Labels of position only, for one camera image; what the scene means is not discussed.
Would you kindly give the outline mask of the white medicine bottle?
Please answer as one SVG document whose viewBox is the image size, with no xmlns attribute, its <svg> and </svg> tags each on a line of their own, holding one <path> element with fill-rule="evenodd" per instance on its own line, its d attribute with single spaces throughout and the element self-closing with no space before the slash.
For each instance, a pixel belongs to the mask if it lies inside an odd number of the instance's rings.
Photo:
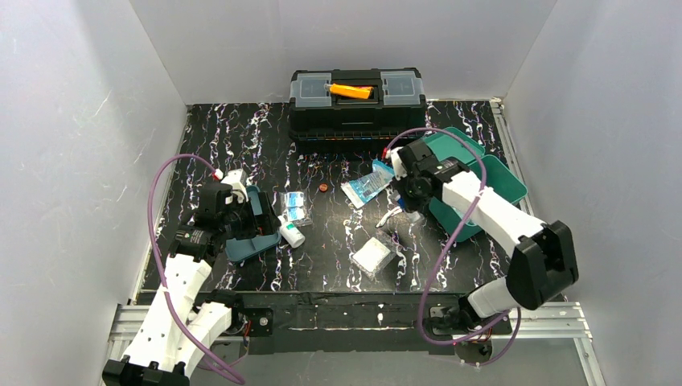
<svg viewBox="0 0 682 386">
<path fill-rule="evenodd" d="M 281 236 L 292 248 L 300 247 L 306 240 L 305 236 L 291 221 L 285 219 L 284 216 L 278 216 L 277 218 L 281 223 L 279 227 Z"/>
</svg>

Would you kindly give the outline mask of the white bandage roll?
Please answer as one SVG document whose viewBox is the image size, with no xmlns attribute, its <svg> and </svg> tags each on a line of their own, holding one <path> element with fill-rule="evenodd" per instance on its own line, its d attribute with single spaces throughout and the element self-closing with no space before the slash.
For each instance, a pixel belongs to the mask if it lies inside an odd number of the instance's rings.
<svg viewBox="0 0 682 386">
<path fill-rule="evenodd" d="M 397 203 L 411 224 L 421 223 L 425 219 L 423 211 L 427 205 L 426 199 L 398 195 Z"/>
</svg>

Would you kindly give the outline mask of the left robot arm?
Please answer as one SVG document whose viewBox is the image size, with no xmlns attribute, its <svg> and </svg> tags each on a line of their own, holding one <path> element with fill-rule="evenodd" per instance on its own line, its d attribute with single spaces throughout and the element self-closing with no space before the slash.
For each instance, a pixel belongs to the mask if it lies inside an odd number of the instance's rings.
<svg viewBox="0 0 682 386">
<path fill-rule="evenodd" d="M 178 226 L 162 283 L 138 332 L 120 359 L 105 364 L 106 385 L 188 385 L 210 346 L 232 324 L 231 302 L 195 299 L 228 240 L 278 231 L 269 198 L 248 188 L 239 170 L 205 183 L 199 206 Z"/>
</svg>

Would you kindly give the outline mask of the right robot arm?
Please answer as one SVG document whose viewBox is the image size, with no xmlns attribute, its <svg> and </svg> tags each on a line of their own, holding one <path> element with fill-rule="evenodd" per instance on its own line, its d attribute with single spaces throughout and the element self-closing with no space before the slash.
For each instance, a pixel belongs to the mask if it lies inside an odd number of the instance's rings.
<svg viewBox="0 0 682 386">
<path fill-rule="evenodd" d="M 573 236 L 557 220 L 531 216 L 483 181 L 456 157 L 439 160 L 423 140 L 388 151 L 392 181 L 407 212 L 422 211 L 432 199 L 470 211 L 470 220 L 491 236 L 511 258 L 505 277 L 471 291 L 459 300 L 459 313 L 478 322 L 520 306 L 535 310 L 579 278 Z"/>
</svg>

